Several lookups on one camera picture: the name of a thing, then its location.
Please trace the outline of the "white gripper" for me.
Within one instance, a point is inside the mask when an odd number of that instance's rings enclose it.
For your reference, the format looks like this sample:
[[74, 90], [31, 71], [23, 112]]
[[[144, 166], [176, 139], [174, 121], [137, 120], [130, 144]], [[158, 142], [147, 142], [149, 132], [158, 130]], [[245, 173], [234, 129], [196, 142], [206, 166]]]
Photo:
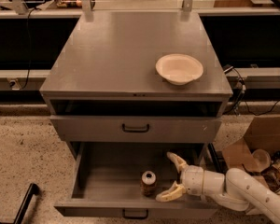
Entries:
[[173, 152], [168, 152], [167, 158], [175, 165], [177, 172], [181, 173], [182, 184], [175, 181], [168, 190], [159, 193], [156, 200], [166, 203], [182, 197], [185, 193], [194, 196], [202, 195], [204, 169], [199, 166], [188, 165], [184, 159]]

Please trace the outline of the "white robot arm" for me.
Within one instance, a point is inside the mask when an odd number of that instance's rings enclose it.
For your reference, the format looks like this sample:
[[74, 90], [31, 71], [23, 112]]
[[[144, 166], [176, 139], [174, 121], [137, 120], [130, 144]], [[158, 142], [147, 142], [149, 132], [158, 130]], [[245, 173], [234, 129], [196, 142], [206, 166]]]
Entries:
[[252, 204], [274, 224], [280, 224], [280, 195], [247, 172], [238, 168], [230, 168], [226, 174], [207, 171], [188, 165], [172, 152], [167, 153], [167, 158], [180, 174], [180, 183], [175, 181], [168, 190], [158, 194], [158, 202], [170, 202], [184, 194], [204, 195], [234, 211], [245, 211]]

